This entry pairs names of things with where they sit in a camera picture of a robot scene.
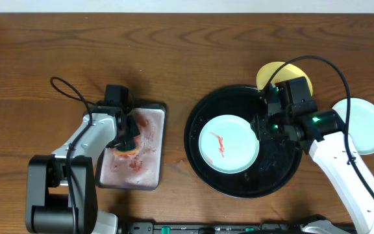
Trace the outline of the green yellow sponge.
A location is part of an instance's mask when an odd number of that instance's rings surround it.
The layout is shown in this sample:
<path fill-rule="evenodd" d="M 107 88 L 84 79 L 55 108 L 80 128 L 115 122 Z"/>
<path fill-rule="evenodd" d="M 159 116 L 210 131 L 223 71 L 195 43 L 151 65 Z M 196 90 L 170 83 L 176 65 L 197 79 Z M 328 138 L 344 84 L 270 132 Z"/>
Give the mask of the green yellow sponge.
<path fill-rule="evenodd" d="M 113 154 L 119 157 L 131 157 L 139 152 L 139 145 L 137 143 L 119 144 L 113 150 Z"/>

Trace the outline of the yellow plate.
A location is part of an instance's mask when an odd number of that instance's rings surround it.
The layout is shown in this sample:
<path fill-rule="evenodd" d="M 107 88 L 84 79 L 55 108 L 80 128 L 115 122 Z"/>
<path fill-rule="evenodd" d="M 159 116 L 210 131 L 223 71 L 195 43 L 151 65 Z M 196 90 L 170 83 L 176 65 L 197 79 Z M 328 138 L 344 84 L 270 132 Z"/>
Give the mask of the yellow plate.
<path fill-rule="evenodd" d="M 265 85 L 268 83 L 268 80 L 271 78 L 273 73 L 284 64 L 284 62 L 270 62 L 262 66 L 257 75 L 256 75 L 256 86 L 259 90 L 262 90 Z M 313 88 L 311 80 L 309 79 L 308 75 L 300 68 L 293 64 L 288 64 L 283 67 L 272 79 L 272 84 L 277 84 L 282 81 L 287 81 L 290 79 L 295 79 L 298 77 L 305 77 L 308 83 L 308 88 L 310 94 L 313 95 Z"/>

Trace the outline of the light blue plate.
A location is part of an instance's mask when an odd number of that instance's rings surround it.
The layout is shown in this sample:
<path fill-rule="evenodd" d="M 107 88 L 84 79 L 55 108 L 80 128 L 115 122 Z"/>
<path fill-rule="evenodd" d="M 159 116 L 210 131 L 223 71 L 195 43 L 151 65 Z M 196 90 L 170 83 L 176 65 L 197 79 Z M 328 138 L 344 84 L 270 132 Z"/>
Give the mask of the light blue plate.
<path fill-rule="evenodd" d="M 351 98 L 349 135 L 359 155 L 374 153 L 374 104 L 359 98 Z"/>
<path fill-rule="evenodd" d="M 260 142 L 247 120 L 226 114 L 204 125 L 199 134 L 198 148 L 201 158 L 213 170 L 236 174 L 256 161 Z"/>

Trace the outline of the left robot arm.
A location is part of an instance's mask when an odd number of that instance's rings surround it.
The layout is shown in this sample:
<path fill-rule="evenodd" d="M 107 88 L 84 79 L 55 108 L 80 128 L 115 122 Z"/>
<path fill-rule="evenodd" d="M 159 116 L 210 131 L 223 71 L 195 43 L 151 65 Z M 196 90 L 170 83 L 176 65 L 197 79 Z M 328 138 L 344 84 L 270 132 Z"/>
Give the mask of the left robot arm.
<path fill-rule="evenodd" d="M 136 120 L 120 107 L 100 106 L 61 147 L 28 164 L 25 225 L 30 233 L 117 233 L 118 218 L 98 209 L 94 164 L 107 148 L 136 147 Z"/>

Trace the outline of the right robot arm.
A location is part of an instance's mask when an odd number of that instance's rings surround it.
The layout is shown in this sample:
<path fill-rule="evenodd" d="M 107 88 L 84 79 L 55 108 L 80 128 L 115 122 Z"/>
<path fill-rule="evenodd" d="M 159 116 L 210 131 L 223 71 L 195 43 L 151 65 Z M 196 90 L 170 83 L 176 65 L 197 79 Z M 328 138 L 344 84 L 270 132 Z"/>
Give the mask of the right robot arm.
<path fill-rule="evenodd" d="M 362 159 L 374 153 L 374 104 L 343 99 L 331 109 L 295 116 L 291 109 L 251 122 L 262 143 L 295 142 L 323 170 L 358 233 L 374 233 L 374 176 Z"/>

